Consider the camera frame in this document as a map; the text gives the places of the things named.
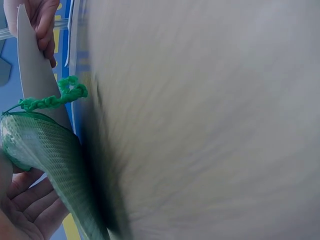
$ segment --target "white paper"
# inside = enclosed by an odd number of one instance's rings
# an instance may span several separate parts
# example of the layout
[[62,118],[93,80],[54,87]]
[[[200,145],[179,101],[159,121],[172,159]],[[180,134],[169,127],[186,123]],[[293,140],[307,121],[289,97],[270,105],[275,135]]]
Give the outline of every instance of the white paper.
[[[60,91],[50,61],[45,59],[43,52],[39,51],[36,33],[30,24],[25,5],[20,5],[18,9],[17,42],[23,97],[43,99],[55,95],[60,98]],[[72,129],[64,105],[57,109],[42,109],[38,112]]]

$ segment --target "green yarn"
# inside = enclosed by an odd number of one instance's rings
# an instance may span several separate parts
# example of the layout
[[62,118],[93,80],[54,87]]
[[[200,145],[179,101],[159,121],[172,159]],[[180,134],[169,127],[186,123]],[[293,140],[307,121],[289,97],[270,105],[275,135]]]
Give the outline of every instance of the green yarn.
[[78,84],[78,78],[76,76],[68,76],[58,81],[58,87],[61,91],[61,97],[49,96],[43,99],[34,99],[32,97],[26,99],[20,99],[19,104],[13,106],[9,110],[2,112],[1,115],[7,114],[10,110],[17,107],[21,107],[27,113],[31,113],[36,109],[48,109],[59,108],[66,103],[72,103],[79,98],[86,98],[88,96],[88,90],[85,85]]

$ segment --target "white blurry surface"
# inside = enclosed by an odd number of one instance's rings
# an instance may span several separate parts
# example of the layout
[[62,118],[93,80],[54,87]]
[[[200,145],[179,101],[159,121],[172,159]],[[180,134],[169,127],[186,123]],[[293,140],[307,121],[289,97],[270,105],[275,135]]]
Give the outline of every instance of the white blurry surface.
[[318,0],[90,2],[134,239],[319,239],[319,22]]

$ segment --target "person's hand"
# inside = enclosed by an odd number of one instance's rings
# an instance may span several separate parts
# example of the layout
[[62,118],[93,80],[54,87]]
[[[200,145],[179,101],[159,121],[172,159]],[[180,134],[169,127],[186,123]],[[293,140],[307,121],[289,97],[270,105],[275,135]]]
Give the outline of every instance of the person's hand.
[[36,32],[38,47],[50,60],[53,68],[56,66],[53,29],[59,3],[60,0],[4,0],[3,3],[8,27],[14,36],[17,36],[18,7],[20,4],[25,4],[30,23]]
[[59,228],[68,210],[48,178],[33,185],[43,172],[33,168],[13,177],[11,163],[0,156],[0,236],[6,240],[48,240]]

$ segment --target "yellow stripe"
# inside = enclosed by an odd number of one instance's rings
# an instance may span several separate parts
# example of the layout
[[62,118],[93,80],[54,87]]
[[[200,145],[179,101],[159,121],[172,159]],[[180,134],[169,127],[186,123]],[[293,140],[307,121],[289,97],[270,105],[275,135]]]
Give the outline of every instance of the yellow stripe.
[[69,214],[62,222],[67,240],[81,240],[74,218]]
[[[60,15],[54,16],[54,20],[57,20],[57,19],[61,19],[61,16]],[[53,38],[54,38],[54,42],[55,42],[55,49],[54,49],[55,54],[59,50],[59,36],[60,36],[60,29],[54,29],[53,30]]]

